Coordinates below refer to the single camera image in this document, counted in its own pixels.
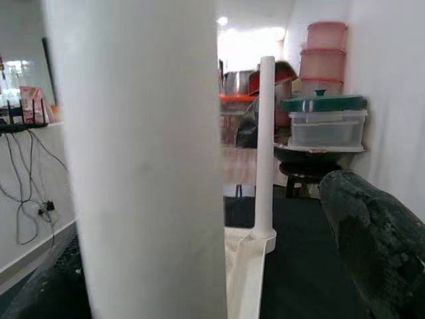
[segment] power adapter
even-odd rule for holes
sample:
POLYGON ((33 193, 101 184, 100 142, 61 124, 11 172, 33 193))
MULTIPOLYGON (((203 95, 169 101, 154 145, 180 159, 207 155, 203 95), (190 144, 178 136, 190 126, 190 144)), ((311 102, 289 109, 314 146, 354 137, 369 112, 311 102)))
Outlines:
POLYGON ((46 202, 46 210, 47 211, 54 211, 54 203, 52 201, 46 202))

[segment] black stool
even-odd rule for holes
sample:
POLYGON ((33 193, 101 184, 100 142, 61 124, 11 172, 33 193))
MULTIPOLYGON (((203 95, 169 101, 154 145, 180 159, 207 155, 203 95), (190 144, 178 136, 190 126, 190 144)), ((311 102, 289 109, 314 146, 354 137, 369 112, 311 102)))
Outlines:
POLYGON ((298 197, 299 190, 295 190, 295 183, 318 184, 328 173, 340 169, 335 163, 281 163, 279 170, 288 177, 285 196, 298 197))

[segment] pink plastic container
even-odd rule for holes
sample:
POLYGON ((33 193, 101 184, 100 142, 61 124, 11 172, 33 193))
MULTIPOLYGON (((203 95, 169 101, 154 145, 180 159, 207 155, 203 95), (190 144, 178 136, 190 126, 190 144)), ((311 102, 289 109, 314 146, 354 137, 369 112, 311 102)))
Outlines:
POLYGON ((316 96, 315 90, 326 90, 325 96, 338 96, 343 93, 343 83, 328 78, 303 78, 301 96, 316 96))
POLYGON ((345 52, 334 49, 308 49, 301 52, 300 78, 328 78, 344 81, 345 52))
POLYGON ((307 49, 337 49, 345 51, 347 25, 342 22, 316 22, 308 27, 307 49))

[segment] white pillar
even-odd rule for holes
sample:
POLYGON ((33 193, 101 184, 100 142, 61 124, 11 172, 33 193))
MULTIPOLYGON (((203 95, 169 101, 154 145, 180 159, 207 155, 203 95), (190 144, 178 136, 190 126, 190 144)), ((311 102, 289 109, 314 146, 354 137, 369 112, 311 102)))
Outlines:
POLYGON ((95 318, 224 318, 214 1, 44 12, 95 318))
POLYGON ((276 236, 272 225, 275 68, 273 56, 261 58, 255 226, 252 236, 263 239, 276 236))

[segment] pink box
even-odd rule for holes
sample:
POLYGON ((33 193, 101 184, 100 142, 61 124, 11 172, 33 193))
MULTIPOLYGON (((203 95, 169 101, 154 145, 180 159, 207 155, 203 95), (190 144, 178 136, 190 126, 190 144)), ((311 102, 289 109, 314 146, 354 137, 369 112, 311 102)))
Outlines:
POLYGON ((345 51, 347 25, 342 22, 316 22, 308 27, 307 49, 345 51))
POLYGON ((343 93, 343 83, 328 78, 302 78, 301 96, 316 96, 315 90, 326 90, 325 96, 337 96, 343 93))
POLYGON ((300 78, 327 78, 344 81, 345 52, 334 49, 307 49, 301 52, 300 78))
POLYGON ((43 92, 40 88, 34 88, 32 86, 20 86, 22 107, 24 111, 24 121, 27 124, 35 123, 42 124, 44 121, 48 123, 48 114, 46 104, 43 103, 41 106, 41 100, 43 99, 43 92))

